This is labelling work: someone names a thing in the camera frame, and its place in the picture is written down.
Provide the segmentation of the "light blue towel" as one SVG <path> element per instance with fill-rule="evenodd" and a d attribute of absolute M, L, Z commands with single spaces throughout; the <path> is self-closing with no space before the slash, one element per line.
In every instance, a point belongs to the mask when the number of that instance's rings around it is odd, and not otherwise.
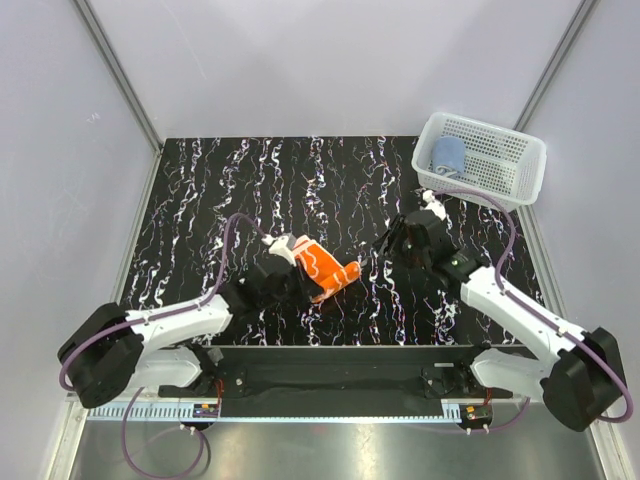
<path fill-rule="evenodd" d="M 432 171 L 440 176 L 454 178 L 464 172 L 466 147 L 453 136 L 436 140 L 431 152 Z"/>

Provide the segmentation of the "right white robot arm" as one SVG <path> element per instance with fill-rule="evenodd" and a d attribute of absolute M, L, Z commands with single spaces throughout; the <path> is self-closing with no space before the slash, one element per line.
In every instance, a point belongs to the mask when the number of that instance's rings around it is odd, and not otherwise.
<path fill-rule="evenodd" d="M 587 331 L 542 307 L 508 283 L 481 253 L 456 246 L 445 217 L 430 210 L 397 215 L 374 244 L 382 256 L 422 270 L 427 279 L 513 334 L 529 357 L 483 347 L 454 371 L 466 396 L 497 388 L 542 402 L 565 427 L 581 432 L 618 400 L 619 416 L 633 413 L 616 338 L 599 327 Z"/>

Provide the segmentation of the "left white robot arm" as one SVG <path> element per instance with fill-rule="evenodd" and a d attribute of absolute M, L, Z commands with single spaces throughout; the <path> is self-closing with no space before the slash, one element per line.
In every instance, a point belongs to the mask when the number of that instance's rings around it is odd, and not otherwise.
<path fill-rule="evenodd" d="M 218 335 L 232 322 L 281 303 L 308 303 L 322 292 L 319 270 L 297 259 L 272 259 L 215 285 L 195 299 L 151 310 L 125 310 L 116 302 L 99 306 L 57 353 L 60 386 L 87 408 L 103 406 L 129 387 L 186 388 L 196 396 L 215 386 L 216 372 L 187 349 L 178 359 L 163 349 L 205 334 Z"/>

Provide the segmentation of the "orange white patterned towel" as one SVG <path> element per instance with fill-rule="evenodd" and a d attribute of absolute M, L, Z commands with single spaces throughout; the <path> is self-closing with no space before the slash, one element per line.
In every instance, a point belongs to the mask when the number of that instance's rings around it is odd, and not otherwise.
<path fill-rule="evenodd" d="M 357 281 L 362 273 L 358 261 L 342 265 L 329 251 L 308 236 L 301 236 L 295 241 L 293 255 L 301 262 L 309 278 L 321 288 L 321 292 L 312 297 L 314 304 L 336 295 Z"/>

